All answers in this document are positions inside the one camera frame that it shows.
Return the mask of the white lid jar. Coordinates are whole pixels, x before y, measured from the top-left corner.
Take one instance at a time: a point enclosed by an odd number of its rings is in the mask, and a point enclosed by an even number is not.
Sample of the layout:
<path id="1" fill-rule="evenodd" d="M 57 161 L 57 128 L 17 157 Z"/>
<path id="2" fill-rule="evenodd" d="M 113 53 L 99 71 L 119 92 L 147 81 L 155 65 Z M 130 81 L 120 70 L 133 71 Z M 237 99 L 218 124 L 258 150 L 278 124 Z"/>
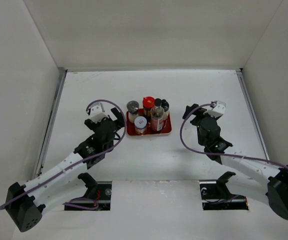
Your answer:
<path id="1" fill-rule="evenodd" d="M 146 132 L 147 130 L 147 119 L 144 116 L 138 116 L 135 120 L 134 120 L 134 128 L 135 128 L 135 132 L 138 135 L 142 135 Z"/>

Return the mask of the clear lid pepper grinder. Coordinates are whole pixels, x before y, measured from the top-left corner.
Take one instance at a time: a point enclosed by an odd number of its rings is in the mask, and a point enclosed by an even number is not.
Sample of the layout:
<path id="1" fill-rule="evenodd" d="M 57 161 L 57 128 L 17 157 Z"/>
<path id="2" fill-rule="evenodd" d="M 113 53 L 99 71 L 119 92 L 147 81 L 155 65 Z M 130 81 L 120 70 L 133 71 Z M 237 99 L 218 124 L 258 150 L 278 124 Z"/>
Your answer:
<path id="1" fill-rule="evenodd" d="M 128 111 L 128 120 L 133 124 L 135 119 L 139 116 L 140 105 L 137 101 L 131 100 L 126 104 Z"/>

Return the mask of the black cap white spice bottle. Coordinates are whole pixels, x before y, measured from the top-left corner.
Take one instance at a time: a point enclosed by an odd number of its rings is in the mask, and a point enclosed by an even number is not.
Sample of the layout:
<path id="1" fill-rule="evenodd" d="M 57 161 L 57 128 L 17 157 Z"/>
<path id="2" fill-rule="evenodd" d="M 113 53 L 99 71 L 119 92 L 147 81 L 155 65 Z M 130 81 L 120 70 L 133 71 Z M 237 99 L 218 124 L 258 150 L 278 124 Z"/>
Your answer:
<path id="1" fill-rule="evenodd" d="M 169 103 L 167 102 L 166 99 L 162 99 L 161 100 L 161 107 L 164 110 L 163 120 L 166 120 L 168 118 L 168 116 L 169 116 L 169 111 L 170 111 L 170 105 L 169 105 Z"/>

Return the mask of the black cap tall sauce bottle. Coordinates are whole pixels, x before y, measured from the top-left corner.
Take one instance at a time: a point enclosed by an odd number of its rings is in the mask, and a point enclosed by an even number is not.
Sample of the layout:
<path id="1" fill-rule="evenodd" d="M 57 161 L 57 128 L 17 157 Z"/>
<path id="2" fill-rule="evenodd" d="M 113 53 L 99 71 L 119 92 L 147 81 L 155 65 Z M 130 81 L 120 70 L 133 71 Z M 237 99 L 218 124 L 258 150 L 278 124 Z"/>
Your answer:
<path id="1" fill-rule="evenodd" d="M 151 120 L 150 126 L 154 132 L 160 132 L 164 125 L 164 109 L 162 107 L 162 100 L 156 98 L 154 106 L 150 110 Z"/>

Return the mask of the red lid sauce jar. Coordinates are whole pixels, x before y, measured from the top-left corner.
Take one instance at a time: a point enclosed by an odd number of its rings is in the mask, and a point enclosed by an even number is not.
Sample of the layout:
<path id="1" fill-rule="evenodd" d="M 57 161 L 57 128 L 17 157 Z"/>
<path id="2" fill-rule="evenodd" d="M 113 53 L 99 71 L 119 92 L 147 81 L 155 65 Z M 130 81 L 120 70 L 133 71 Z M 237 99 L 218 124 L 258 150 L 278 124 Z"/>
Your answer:
<path id="1" fill-rule="evenodd" d="M 142 100 L 143 115 L 148 121 L 151 120 L 151 109 L 155 106 L 155 98 L 152 96 L 146 96 Z"/>

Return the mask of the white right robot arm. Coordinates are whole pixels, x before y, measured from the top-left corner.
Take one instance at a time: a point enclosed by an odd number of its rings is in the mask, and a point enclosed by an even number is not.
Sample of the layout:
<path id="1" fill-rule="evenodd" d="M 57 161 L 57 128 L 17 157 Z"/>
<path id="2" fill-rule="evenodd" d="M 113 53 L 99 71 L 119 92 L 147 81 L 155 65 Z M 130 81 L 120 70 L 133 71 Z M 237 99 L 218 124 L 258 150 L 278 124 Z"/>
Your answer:
<path id="1" fill-rule="evenodd" d="M 186 122 L 190 116 L 194 116 L 190 123 L 196 127 L 197 142 L 204 149 L 199 151 L 186 143 L 183 146 L 234 169 L 217 179 L 215 190 L 220 197 L 250 197 L 266 204 L 279 217 L 288 220 L 288 165 L 247 156 L 223 139 L 218 119 L 224 115 L 225 109 L 226 104 L 221 101 L 186 106 L 182 118 Z"/>

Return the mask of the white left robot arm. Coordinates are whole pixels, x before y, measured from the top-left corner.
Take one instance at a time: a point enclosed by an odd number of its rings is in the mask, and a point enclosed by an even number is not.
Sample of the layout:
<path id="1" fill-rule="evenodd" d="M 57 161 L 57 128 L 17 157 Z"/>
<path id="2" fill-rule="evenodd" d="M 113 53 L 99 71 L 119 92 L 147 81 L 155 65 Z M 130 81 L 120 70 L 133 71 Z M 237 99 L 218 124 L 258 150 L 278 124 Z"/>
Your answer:
<path id="1" fill-rule="evenodd" d="M 35 227 L 58 205 L 71 205 L 75 199 L 89 200 L 96 195 L 98 183 L 88 171 L 122 141 L 124 136 L 118 132 L 126 128 L 121 108 L 115 106 L 110 111 L 116 119 L 89 106 L 89 118 L 84 124 L 93 134 L 53 168 L 24 184 L 15 182 L 8 188 L 0 210 L 6 210 L 21 233 Z"/>

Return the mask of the red rectangular tray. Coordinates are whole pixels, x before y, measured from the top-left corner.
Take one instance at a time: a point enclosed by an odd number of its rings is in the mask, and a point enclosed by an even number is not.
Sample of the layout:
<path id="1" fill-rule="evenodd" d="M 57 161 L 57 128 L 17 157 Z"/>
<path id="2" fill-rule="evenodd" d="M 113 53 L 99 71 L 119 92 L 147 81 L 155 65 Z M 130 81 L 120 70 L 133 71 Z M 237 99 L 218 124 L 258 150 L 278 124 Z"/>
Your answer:
<path id="1" fill-rule="evenodd" d="M 129 120 L 129 112 L 127 111 L 125 113 L 126 116 L 126 131 L 129 136 L 163 136 L 168 135 L 172 131 L 172 122 L 171 122 L 171 116 L 169 115 L 167 120 L 164 121 L 164 125 L 161 131 L 153 131 L 151 129 L 151 125 L 148 123 L 146 125 L 146 130 L 144 133 L 138 133 L 135 129 L 135 125 L 130 122 Z"/>

